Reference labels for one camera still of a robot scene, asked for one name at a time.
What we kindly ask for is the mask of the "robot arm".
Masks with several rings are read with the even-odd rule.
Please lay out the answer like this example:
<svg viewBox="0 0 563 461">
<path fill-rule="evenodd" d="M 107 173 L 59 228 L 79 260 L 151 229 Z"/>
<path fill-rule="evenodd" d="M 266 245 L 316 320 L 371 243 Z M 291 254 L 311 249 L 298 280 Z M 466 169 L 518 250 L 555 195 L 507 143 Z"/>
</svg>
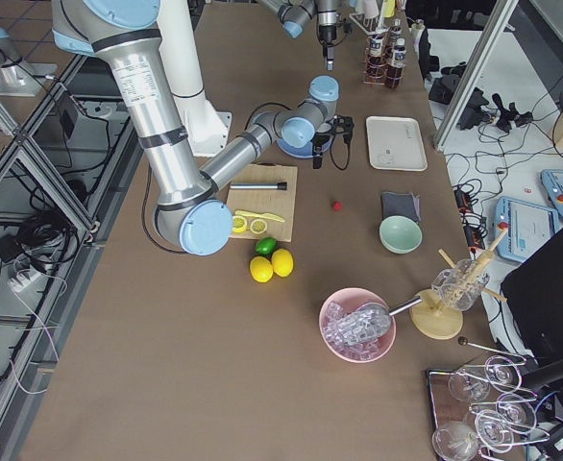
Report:
<svg viewBox="0 0 563 461">
<path fill-rule="evenodd" d="M 337 42 L 339 22 L 339 1 L 303 0 L 282 1 L 262 0 L 259 5 L 273 13 L 282 28 L 292 38 L 300 36 L 312 19 L 316 20 L 316 37 L 322 47 L 323 60 L 328 71 L 334 67 L 334 47 Z"/>
<path fill-rule="evenodd" d="M 188 254 L 212 255 L 228 242 L 233 216 L 216 193 L 271 144 L 302 148 L 336 115 L 339 84 L 318 76 L 295 109 L 264 112 L 204 166 L 189 142 L 202 119 L 184 123 L 179 82 L 201 77 L 185 1 L 55 1 L 55 42 L 104 61 L 112 72 L 159 185 L 159 236 Z"/>
</svg>

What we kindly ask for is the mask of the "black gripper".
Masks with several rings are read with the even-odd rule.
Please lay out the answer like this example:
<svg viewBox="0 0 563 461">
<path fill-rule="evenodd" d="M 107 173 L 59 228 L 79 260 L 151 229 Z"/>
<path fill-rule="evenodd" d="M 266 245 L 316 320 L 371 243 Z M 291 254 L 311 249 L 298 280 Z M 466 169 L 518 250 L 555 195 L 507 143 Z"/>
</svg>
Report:
<svg viewBox="0 0 563 461">
<path fill-rule="evenodd" d="M 331 72 L 334 67 L 334 47 L 337 40 L 337 23 L 317 25 L 317 38 L 322 47 L 326 70 Z"/>
<path fill-rule="evenodd" d="M 354 127 L 354 119 L 351 116 L 335 115 L 331 121 L 318 129 L 312 138 L 312 168 L 322 167 L 324 153 L 331 148 L 338 135 L 342 136 L 343 143 L 350 154 Z"/>
</svg>

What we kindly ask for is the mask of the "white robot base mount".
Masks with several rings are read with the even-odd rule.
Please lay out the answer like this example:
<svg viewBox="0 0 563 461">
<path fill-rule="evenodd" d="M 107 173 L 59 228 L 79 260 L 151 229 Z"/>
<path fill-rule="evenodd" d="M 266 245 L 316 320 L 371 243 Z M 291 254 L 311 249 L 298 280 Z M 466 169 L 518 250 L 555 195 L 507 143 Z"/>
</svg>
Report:
<svg viewBox="0 0 563 461">
<path fill-rule="evenodd" d="M 204 94 L 190 98 L 174 95 L 173 98 L 187 130 L 193 156 L 217 155 L 227 144 L 232 114 L 216 110 Z"/>
</svg>

